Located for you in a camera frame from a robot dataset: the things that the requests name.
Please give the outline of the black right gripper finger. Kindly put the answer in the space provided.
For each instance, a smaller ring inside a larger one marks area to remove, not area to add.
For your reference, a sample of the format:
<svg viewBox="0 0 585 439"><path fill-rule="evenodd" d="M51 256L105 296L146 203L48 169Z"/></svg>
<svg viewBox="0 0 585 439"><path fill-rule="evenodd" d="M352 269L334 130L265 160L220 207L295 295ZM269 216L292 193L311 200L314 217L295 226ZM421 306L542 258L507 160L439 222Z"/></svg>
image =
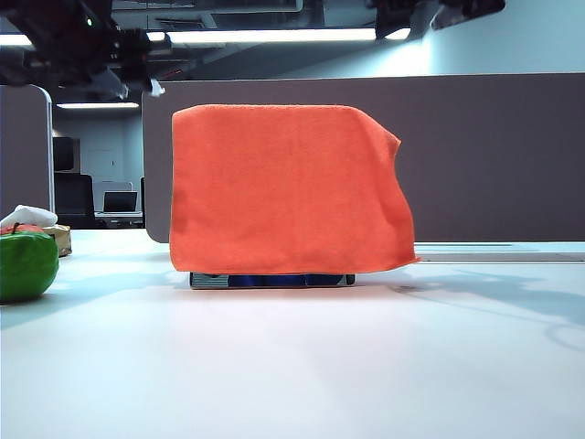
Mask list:
<svg viewBox="0 0 585 439"><path fill-rule="evenodd" d="M499 13L505 0L443 0L431 20L431 28L440 30L482 16Z"/></svg>
<svg viewBox="0 0 585 439"><path fill-rule="evenodd" d="M374 9L376 40L389 39L402 29L409 31L405 39L420 39L430 28L439 2L381 0L374 2Z"/></svg>

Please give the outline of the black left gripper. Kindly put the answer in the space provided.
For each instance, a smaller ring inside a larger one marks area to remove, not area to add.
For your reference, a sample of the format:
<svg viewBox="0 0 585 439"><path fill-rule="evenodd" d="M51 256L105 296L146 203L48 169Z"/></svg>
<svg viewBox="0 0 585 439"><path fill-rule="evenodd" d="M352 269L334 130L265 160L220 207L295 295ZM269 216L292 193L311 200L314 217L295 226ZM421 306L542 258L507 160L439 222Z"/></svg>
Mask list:
<svg viewBox="0 0 585 439"><path fill-rule="evenodd" d="M151 87L152 97L165 94L147 68L148 59L172 52L164 32L152 39L140 28L121 29L93 13L41 13L27 17L27 37L43 60L101 94L124 100L128 87Z"/></svg>

